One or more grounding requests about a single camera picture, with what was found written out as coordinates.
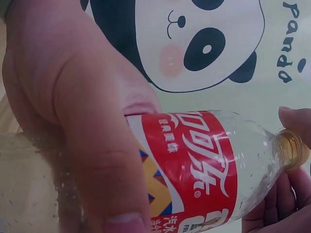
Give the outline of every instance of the plastic bottle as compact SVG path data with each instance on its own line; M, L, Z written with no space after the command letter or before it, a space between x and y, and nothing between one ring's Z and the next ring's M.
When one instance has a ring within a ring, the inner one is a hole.
M273 135L232 112L127 121L140 145L152 233L196 233L243 217L310 152L293 131Z
M152 233L197 233L241 218L310 152L294 132L274 135L232 112L127 121L142 158ZM29 138L0 133L0 232L70 229L71 217L58 216L78 204L62 148L46 135Z

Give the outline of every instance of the light green background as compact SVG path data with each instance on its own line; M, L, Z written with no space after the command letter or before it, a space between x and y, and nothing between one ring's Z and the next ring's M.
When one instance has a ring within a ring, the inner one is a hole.
M311 108L311 85L302 79L297 71L300 59L306 58L311 64L311 1L288 0L288 4L297 3L300 16L295 19L297 32L288 35L294 37L292 51L282 52L287 25L294 19L290 9L284 8L282 0L262 0L265 17L265 31L256 49L257 66L253 79L245 84L226 80L211 89L192 93L165 93L154 88L164 112L191 110L229 110L243 114L256 121L271 132L277 132L282 126L278 119L278 107ZM291 67L277 67L280 55L285 54ZM280 70L286 71L292 81L284 83L279 77ZM309 171L310 161L305 165ZM240 233L241 221L212 229L209 233Z

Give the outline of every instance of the skin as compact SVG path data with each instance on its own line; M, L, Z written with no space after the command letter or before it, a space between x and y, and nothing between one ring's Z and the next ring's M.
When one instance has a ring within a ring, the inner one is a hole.
M279 117L284 127L295 130L311 147L311 109L281 108ZM308 233L310 216L311 179L300 168L279 177L265 200L242 219L242 233Z
M150 232L141 158L124 116L160 112L155 93L78 0L14 0L6 24L2 73L12 110L24 132L48 132L66 144L64 156L44 153L55 185L66 184L58 197L60 232L89 232L90 224L96 233L130 233L120 218L111 221L129 213L139 217L134 232ZM310 109L283 111L280 118L311 146ZM71 179L59 175L63 170L75 179L89 224L80 220L79 201L65 195L75 192ZM282 175L243 219L243 233L307 232L310 197L311 181L303 170Z

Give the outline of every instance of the panda face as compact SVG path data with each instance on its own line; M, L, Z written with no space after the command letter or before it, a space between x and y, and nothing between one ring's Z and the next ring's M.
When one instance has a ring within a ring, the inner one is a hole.
M264 30L259 0L136 0L142 66L164 91L214 86L254 52Z

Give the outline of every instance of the black letter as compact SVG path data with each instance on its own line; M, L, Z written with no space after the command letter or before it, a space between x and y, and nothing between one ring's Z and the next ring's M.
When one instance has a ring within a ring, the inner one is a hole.
M287 57L285 55L281 55L278 58L277 61L277 67L286 67L286 66L291 66L293 63L292 62L287 62Z
M288 45L288 47L284 46L282 48L282 51L290 52L292 50L292 42L294 38L293 37L286 37L283 41L283 45Z
M283 6L286 8L289 8L292 11L293 17L298 18L299 17L299 10L297 4L290 5L286 2L283 2Z
M287 28L288 28L288 30L287 30L287 32L286 32L286 35L288 35L288 34L290 34L290 33L295 33L295 32L297 32L297 30L298 30L298 24L297 24L297 22L296 22L295 20L291 20L291 21L287 24Z
M278 77L282 79L284 83L292 81L292 78L283 70L278 73Z

